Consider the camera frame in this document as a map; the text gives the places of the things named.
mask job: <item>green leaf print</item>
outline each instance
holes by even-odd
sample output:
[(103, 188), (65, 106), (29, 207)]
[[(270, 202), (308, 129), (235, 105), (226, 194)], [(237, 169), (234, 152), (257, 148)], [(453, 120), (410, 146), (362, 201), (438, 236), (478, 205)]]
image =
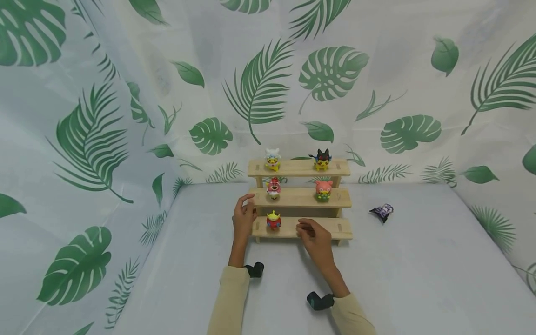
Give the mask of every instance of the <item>green leaf print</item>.
[(536, 176), (536, 145), (533, 145), (523, 156), (522, 163), (528, 172)]
[(158, 215), (153, 215), (146, 218), (146, 222), (142, 224), (142, 227), (145, 229), (143, 235), (140, 237), (139, 241), (142, 245), (152, 246), (157, 240), (158, 234), (162, 230), (164, 222), (166, 221), (167, 212), (163, 211)]
[(56, 62), (65, 42), (65, 12), (45, 0), (0, 2), (0, 65)]
[(162, 12), (156, 0), (129, 0), (132, 8), (144, 19), (149, 21), (154, 25), (164, 25), (168, 26), (169, 24), (164, 21), (162, 17)]
[(437, 35), (434, 36), (434, 41), (436, 47), (432, 53), (432, 66), (436, 70), (445, 72), (446, 77), (448, 77), (458, 62), (460, 52), (456, 44), (454, 44), (454, 41), (451, 39), (444, 39)]
[(178, 75), (181, 76), (182, 80), (186, 81), (188, 84), (198, 85), (205, 88), (205, 79), (203, 79), (203, 75), (195, 66), (192, 66), (187, 62), (171, 63), (177, 68)]
[(24, 206), (12, 197), (0, 193), (0, 218), (17, 213), (26, 214)]
[(136, 121), (137, 123), (147, 123), (147, 126), (145, 127), (145, 131), (143, 132), (142, 136), (142, 146), (145, 145), (145, 134), (147, 133), (147, 129), (151, 127), (152, 129), (155, 128), (153, 125), (153, 122), (147, 115), (147, 112), (143, 108), (142, 104), (139, 102), (139, 86), (136, 83), (128, 82), (127, 83), (129, 90), (130, 90), (130, 111), (132, 112), (132, 119)]
[(160, 144), (148, 152), (154, 153), (154, 155), (158, 158), (173, 157), (173, 151), (171, 151), (171, 148), (167, 144)]
[(471, 104), (475, 110), (464, 135), (473, 124), (478, 113), (497, 108), (530, 109), (536, 96), (531, 93), (536, 88), (536, 34), (521, 44), (506, 60), (504, 58), (513, 44), (493, 68), (486, 82), (489, 62), (481, 72), (480, 67), (471, 86)]
[(86, 335), (88, 331), (90, 331), (90, 328), (91, 326), (95, 323), (95, 321), (93, 321), (92, 323), (90, 323), (89, 325), (85, 326), (84, 328), (80, 329), (79, 331), (77, 331), (76, 333), (74, 333), (73, 335)]
[(220, 4), (234, 12), (246, 14), (262, 13), (268, 9), (272, 0), (220, 0)]
[(437, 166), (428, 165), (421, 172), (422, 180), (430, 184), (446, 183), (450, 187), (456, 187), (456, 171), (449, 160), (449, 157), (443, 157)]
[(252, 124), (264, 124), (280, 120), (284, 117), (283, 104), (286, 91), (289, 88), (278, 79), (289, 77), (286, 69), (291, 65), (281, 65), (281, 62), (292, 57), (290, 47), (292, 42), (281, 43), (281, 39), (271, 49), (272, 42), (263, 49), (245, 66), (240, 80), (240, 88), (234, 74), (234, 92), (225, 81), (224, 92), (227, 100), (238, 115), (246, 120), (251, 136), (258, 145), (261, 145), (255, 134)]
[(403, 153), (419, 142), (435, 141), (441, 134), (441, 122), (428, 115), (404, 116), (385, 124), (380, 135), (382, 148), (389, 153)]
[(299, 78), (302, 87), (311, 92), (298, 114), (311, 95), (316, 101), (329, 101), (348, 94), (368, 60), (367, 54), (352, 47), (326, 47), (312, 52), (302, 65)]
[(177, 178), (175, 180), (175, 184), (173, 185), (173, 199), (175, 199), (178, 195), (178, 192), (186, 185), (192, 185), (192, 179), (191, 178)]
[(236, 162), (222, 164), (205, 182), (207, 183), (228, 183), (240, 177), (244, 171), (238, 169)]
[(396, 178), (405, 178), (407, 174), (411, 174), (411, 172), (406, 171), (409, 167), (410, 165), (397, 164), (377, 168), (376, 170), (369, 171), (365, 175), (360, 176), (358, 183), (378, 184), (385, 181), (392, 181)]
[(359, 156), (356, 152), (354, 152), (348, 144), (345, 143), (345, 145), (348, 147), (348, 151), (346, 151), (346, 153), (349, 153), (350, 155), (352, 155), (352, 158), (347, 158), (346, 160), (348, 162), (354, 162), (360, 166), (365, 166), (365, 162), (363, 161), (361, 156)]
[(91, 89), (88, 97), (83, 93), (83, 103), (78, 105), (69, 116), (61, 120), (56, 128), (56, 139), (60, 149), (47, 138), (48, 143), (74, 169), (59, 166), (69, 177), (56, 174), (64, 181), (86, 191), (109, 190), (122, 201), (132, 204), (134, 201), (123, 198), (112, 189), (112, 174), (128, 158), (126, 129), (108, 130), (122, 116), (114, 118), (119, 107), (109, 108), (116, 99), (115, 91), (109, 92), (111, 84)]
[(217, 155), (233, 140), (233, 133), (217, 117), (206, 118), (190, 129), (193, 143), (204, 154)]
[(514, 226), (508, 223), (497, 210), (488, 207), (472, 206), (471, 212), (476, 217), (482, 228), (492, 238), (493, 242), (505, 253), (510, 252), (516, 240)]
[(165, 136), (171, 130), (171, 126), (173, 125), (173, 123), (175, 122), (175, 119), (177, 118), (177, 113), (180, 112), (180, 110), (182, 109), (182, 103), (178, 109), (175, 109), (175, 106), (173, 106), (173, 115), (171, 117), (167, 115), (166, 111), (162, 107), (158, 106), (158, 108), (160, 109), (160, 112), (162, 113), (162, 116), (164, 117), (164, 136)]
[(333, 129), (327, 124), (319, 121), (300, 122), (300, 124), (307, 127), (307, 133), (312, 139), (317, 141), (330, 141), (333, 143)]
[(37, 300), (50, 306), (78, 301), (94, 290), (106, 275), (111, 253), (111, 233), (106, 227), (90, 227), (61, 248), (48, 268)]
[(485, 165), (473, 166), (462, 173), (469, 181), (476, 184), (485, 184), (492, 180), (499, 180)]
[(292, 8), (291, 13), (294, 10), (314, 4), (305, 14), (291, 22), (291, 24), (294, 24), (291, 29), (297, 28), (296, 32), (292, 34), (291, 39), (298, 39), (305, 35), (303, 40), (306, 40), (315, 26), (317, 28), (313, 39), (320, 29), (324, 33), (327, 26), (348, 7), (350, 1), (352, 0), (307, 0)]
[(132, 263), (132, 260), (129, 259), (128, 263), (125, 264), (125, 268), (121, 269), (121, 273), (118, 275), (119, 280), (115, 281), (116, 288), (112, 291), (113, 295), (108, 298), (111, 305), (106, 308), (107, 325), (104, 329), (113, 329), (121, 317), (126, 302), (130, 298), (130, 293), (132, 293), (138, 266), (138, 260)]
[(154, 192), (154, 195), (156, 195), (157, 197), (158, 207), (160, 207), (160, 204), (162, 203), (162, 197), (163, 197), (163, 192), (162, 192), (162, 177), (163, 176), (164, 176), (164, 173), (162, 173), (161, 175), (159, 175), (153, 180), (153, 192)]
[(372, 97), (370, 98), (369, 105), (365, 108), (364, 111), (358, 114), (358, 116), (355, 118), (355, 122), (362, 120), (366, 117), (369, 117), (373, 114), (376, 114), (380, 110), (382, 110), (385, 106), (387, 106), (388, 103), (391, 103), (393, 101), (397, 101), (398, 99), (402, 98), (407, 93), (407, 90), (398, 98), (391, 100), (391, 96), (387, 98), (387, 100), (384, 103), (381, 103), (379, 105), (375, 105), (376, 103), (376, 92), (372, 90)]

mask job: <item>long sleeve shirt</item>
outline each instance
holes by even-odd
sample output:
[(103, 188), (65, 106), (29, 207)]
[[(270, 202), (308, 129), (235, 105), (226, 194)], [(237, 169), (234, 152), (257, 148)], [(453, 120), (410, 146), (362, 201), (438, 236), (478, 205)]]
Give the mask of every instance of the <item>long sleeve shirt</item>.
[[(245, 268), (224, 268), (207, 335), (241, 335), (248, 288), (249, 274)], [(334, 300), (331, 313), (341, 335), (376, 335), (374, 326), (365, 317), (353, 294)]]

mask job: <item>toy figurine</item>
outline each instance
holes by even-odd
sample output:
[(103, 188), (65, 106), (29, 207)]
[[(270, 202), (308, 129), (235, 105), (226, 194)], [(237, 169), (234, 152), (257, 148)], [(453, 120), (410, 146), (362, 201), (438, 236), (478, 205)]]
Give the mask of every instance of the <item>toy figurine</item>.
[(315, 198), (320, 202), (327, 202), (331, 197), (331, 185), (333, 181), (317, 180), (316, 182), (316, 195)]
[(330, 164), (331, 156), (330, 156), (330, 150), (326, 149), (326, 152), (322, 153), (320, 149), (318, 149), (318, 153), (315, 156), (309, 155), (309, 157), (312, 157), (315, 159), (315, 168), (317, 171), (320, 169), (324, 169), (324, 171), (327, 170), (327, 166)]
[(281, 158), (281, 156), (279, 155), (279, 148), (266, 148), (266, 154), (264, 155), (264, 158), (266, 158), (266, 164), (264, 165), (265, 167), (270, 170), (274, 170), (275, 172), (279, 171), (279, 159)]
[(273, 200), (279, 198), (281, 185), (279, 184), (279, 179), (277, 177), (272, 178), (269, 183), (266, 183), (266, 193), (268, 193)]
[(281, 214), (276, 215), (276, 211), (272, 211), (272, 213), (267, 214), (266, 225), (271, 230), (276, 230), (277, 228), (281, 227)]

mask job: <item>wooden shelf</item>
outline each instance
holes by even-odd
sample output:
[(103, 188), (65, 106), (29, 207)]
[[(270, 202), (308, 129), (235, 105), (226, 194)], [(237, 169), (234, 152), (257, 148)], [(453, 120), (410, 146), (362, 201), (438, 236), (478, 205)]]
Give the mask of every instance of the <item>wooden shelf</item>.
[[(299, 217), (281, 217), (281, 227), (271, 230), (266, 226), (266, 217), (258, 217), (253, 222), (251, 236), (255, 237), (259, 243), (261, 237), (270, 239), (299, 239), (296, 233), (296, 225)], [(340, 242), (341, 240), (353, 239), (352, 226), (348, 219), (343, 218), (311, 218), (331, 233), (331, 239)]]
[(352, 201), (348, 189), (331, 189), (328, 202), (315, 199), (314, 188), (281, 188), (279, 199), (271, 199), (265, 188), (250, 189), (254, 193), (255, 206), (259, 207), (314, 207), (314, 208), (350, 208)]

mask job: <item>fabric wall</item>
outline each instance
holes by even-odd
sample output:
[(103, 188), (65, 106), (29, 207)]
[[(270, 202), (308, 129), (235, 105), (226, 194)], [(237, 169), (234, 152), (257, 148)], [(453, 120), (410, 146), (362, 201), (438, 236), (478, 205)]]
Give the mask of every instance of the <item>fabric wall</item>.
[(182, 106), (163, 147), (188, 181), (320, 147), (346, 182), (446, 182), (536, 293), (533, 2), (113, 4), (156, 99)]
[(149, 151), (166, 135), (140, 104), (151, 88), (126, 49), (111, 62), (99, 16), (91, 1), (0, 2), (5, 335), (111, 333), (178, 191), (181, 168)]

